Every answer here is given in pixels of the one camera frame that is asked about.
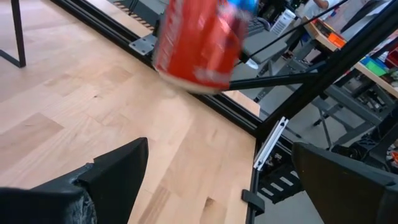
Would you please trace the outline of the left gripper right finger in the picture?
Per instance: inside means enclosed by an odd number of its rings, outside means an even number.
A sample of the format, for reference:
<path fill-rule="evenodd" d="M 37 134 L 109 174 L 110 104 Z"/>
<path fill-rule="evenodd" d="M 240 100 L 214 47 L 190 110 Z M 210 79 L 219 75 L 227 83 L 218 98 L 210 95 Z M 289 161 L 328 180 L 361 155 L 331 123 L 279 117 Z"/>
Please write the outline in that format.
<path fill-rule="evenodd" d="M 398 224 L 398 175 L 303 142 L 292 161 L 324 224 Z"/>

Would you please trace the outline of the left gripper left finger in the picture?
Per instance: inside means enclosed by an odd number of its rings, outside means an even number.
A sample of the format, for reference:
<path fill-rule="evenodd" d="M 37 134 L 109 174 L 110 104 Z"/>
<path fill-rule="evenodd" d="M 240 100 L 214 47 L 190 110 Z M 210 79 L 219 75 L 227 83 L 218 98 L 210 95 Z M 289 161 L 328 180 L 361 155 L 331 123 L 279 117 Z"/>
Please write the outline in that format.
<path fill-rule="evenodd" d="M 137 138 L 32 189 L 0 187 L 0 224 L 127 224 L 148 158 Z"/>

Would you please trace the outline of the red soda can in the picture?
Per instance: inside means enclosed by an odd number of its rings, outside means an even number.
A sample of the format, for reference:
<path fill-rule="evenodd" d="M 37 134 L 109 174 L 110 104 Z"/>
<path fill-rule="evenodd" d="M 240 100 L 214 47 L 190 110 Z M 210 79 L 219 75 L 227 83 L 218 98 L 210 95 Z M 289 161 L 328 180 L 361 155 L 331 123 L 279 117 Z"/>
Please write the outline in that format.
<path fill-rule="evenodd" d="M 166 81 L 196 93 L 229 88 L 258 0 L 169 0 L 152 64 Z"/>

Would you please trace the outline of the grey metal table legs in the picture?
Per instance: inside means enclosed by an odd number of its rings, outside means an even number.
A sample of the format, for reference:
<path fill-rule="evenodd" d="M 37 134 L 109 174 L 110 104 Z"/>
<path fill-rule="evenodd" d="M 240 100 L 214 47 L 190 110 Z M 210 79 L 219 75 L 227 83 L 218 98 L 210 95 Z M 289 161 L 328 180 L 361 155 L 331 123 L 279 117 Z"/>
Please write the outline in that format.
<path fill-rule="evenodd" d="M 282 133 L 287 139 L 343 145 L 358 139 L 384 119 L 383 114 L 367 109 L 352 93 L 335 84 L 324 94 L 327 99 L 316 97 L 309 111 L 289 121 Z"/>

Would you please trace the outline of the wooden side table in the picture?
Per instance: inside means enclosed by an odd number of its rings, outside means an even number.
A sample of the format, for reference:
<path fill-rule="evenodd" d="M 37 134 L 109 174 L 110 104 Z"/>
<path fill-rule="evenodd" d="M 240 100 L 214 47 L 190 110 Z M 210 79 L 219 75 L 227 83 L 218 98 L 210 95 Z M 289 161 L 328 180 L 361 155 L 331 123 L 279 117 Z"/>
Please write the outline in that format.
<path fill-rule="evenodd" d="M 345 43 L 347 43 L 347 41 L 339 34 L 332 33 L 328 37 L 325 36 L 321 33 L 320 29 L 316 27 L 315 22 L 310 22 L 304 25 L 304 28 L 313 39 L 317 40 L 319 43 L 321 43 L 323 46 L 331 51 L 341 49 L 345 45 Z M 381 77 L 377 77 L 376 74 L 366 68 L 361 62 L 357 62 L 353 67 L 365 76 L 367 76 L 374 83 L 379 85 L 382 89 L 386 90 L 388 93 L 398 99 L 398 90 L 388 84 L 388 82 L 383 80 Z"/>

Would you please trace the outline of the white keyboard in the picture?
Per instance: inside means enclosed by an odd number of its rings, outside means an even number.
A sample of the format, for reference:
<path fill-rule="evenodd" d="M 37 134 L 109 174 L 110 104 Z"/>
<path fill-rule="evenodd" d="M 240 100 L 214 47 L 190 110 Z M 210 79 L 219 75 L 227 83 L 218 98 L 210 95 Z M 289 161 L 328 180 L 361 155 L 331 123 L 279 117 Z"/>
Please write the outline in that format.
<path fill-rule="evenodd" d="M 271 27 L 270 32 L 276 36 L 280 36 L 289 24 L 296 18 L 294 12 L 290 9 L 286 9 L 275 21 L 274 25 Z"/>

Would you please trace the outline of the person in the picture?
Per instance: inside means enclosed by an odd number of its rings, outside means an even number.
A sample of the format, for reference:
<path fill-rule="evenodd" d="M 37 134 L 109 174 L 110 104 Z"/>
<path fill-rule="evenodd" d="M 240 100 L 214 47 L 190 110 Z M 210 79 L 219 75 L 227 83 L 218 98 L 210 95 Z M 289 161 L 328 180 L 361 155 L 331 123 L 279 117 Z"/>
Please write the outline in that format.
<path fill-rule="evenodd" d="M 329 8 L 338 4 L 342 0 L 308 0 L 301 13 L 301 17 L 311 19 Z"/>

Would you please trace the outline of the black mat orange stripes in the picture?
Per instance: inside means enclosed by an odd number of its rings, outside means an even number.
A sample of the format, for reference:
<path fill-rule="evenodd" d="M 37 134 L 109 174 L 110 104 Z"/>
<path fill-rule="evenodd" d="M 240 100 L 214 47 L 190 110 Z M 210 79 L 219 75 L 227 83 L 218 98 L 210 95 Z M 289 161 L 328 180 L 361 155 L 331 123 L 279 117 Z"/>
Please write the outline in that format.
<path fill-rule="evenodd" d="M 158 15 L 140 0 L 111 0 L 113 4 L 141 23 L 143 26 L 153 31 L 157 22 Z"/>

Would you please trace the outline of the black aluminium rig frame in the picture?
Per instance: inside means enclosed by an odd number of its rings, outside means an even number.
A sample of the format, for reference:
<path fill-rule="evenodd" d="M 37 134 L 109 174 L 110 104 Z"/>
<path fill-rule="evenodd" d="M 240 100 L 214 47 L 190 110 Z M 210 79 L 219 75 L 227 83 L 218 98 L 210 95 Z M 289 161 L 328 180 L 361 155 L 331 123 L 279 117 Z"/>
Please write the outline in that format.
<path fill-rule="evenodd" d="M 118 47 L 133 55 L 147 66 L 152 63 L 153 51 L 140 53 L 130 47 L 135 40 L 139 40 L 137 34 L 133 33 L 118 21 L 108 16 L 101 9 L 87 0 L 50 0 L 63 10 L 67 11 L 78 20 L 82 21 L 102 36 L 116 44 Z M 383 37 L 398 28 L 398 0 L 392 0 L 364 29 L 348 42 L 346 47 L 334 52 L 319 75 L 315 73 L 299 73 L 289 77 L 260 78 L 256 81 L 248 79 L 234 81 L 232 86 L 237 89 L 248 89 L 250 86 L 268 87 L 278 84 L 299 84 L 298 90 L 288 97 L 264 121 L 255 118 L 248 111 L 230 97 L 224 91 L 212 94 L 191 91 L 189 94 L 202 103 L 224 116 L 230 122 L 239 126 L 245 132 L 256 138 L 255 150 L 260 150 L 260 144 L 265 141 L 266 134 L 271 131 L 271 122 L 286 115 L 289 118 L 295 116 L 304 109 L 309 102 L 320 93 L 323 93 L 337 78 L 342 75 L 343 70 L 354 64 L 354 60 L 364 55 L 364 51 L 379 44 Z"/>

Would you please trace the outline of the grey metal bracket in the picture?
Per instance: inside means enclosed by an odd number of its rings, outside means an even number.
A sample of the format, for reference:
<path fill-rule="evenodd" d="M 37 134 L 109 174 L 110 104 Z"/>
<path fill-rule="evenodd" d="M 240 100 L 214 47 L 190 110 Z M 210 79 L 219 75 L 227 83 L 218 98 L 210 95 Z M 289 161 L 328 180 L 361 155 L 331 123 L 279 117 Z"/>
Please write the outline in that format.
<path fill-rule="evenodd" d="M 131 42 L 129 47 L 138 52 L 140 55 L 145 56 L 153 52 L 156 42 L 157 37 L 152 34 L 148 34 Z"/>

